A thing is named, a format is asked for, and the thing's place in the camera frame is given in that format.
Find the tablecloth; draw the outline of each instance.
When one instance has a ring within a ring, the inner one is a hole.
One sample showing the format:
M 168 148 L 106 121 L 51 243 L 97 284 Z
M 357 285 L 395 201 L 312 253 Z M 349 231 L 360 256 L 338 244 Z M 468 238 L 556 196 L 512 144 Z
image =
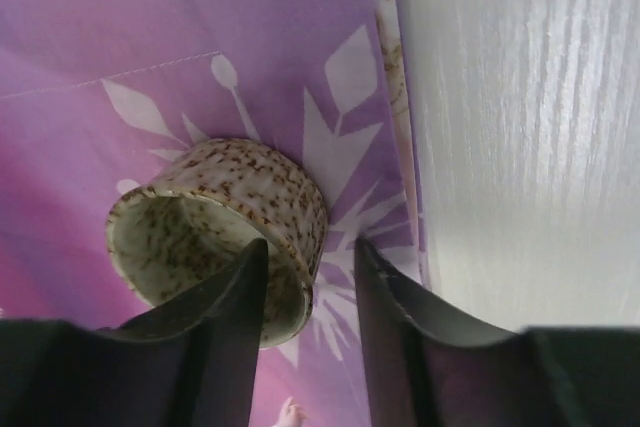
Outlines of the tablecloth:
M 111 205 L 199 140 L 260 140 L 317 180 L 331 229 L 311 321 L 260 354 L 251 425 L 290 396 L 305 426 L 370 425 L 353 241 L 414 279 L 424 251 L 383 1 L 0 0 L 4 315 L 97 328 L 142 312 L 106 255 Z

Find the purple cloth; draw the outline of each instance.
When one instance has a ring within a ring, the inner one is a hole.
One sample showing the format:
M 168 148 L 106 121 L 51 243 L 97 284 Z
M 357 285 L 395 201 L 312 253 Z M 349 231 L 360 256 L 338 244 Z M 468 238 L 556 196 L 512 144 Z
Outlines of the purple cloth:
M 369 234 L 418 277 L 373 0 L 0 0 L 0 308 L 117 325 L 144 306 L 104 220 L 204 136 L 300 162 L 330 204 L 314 315 L 263 351 L 252 426 L 370 424 L 353 293 Z

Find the ceramic cup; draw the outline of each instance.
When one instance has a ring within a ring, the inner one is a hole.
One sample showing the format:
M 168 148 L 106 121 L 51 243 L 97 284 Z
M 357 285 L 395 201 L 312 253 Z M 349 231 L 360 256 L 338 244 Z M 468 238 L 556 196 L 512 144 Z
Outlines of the ceramic cup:
M 119 275 L 156 306 L 221 273 L 251 240 L 266 239 L 260 345 L 270 347 L 311 315 L 327 228 L 322 195 L 300 167 L 262 144 L 213 139 L 116 202 L 107 247 Z

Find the cup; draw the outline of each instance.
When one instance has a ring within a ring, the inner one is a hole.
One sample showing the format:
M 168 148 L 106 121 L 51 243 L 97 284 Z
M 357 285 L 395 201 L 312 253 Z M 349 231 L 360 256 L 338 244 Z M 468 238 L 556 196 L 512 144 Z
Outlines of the cup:
M 251 240 L 264 238 L 263 348 L 286 342 L 308 321 L 327 230 L 322 194 L 309 176 L 281 153 L 243 139 L 196 145 L 124 194 L 106 226 L 116 271 L 151 306 L 221 274 Z

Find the white surface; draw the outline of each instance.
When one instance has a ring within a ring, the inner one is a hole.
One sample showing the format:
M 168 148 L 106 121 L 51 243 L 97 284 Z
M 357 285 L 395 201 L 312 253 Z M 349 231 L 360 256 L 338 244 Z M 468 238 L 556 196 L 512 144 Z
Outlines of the white surface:
M 640 0 L 399 0 L 434 290 L 640 323 Z

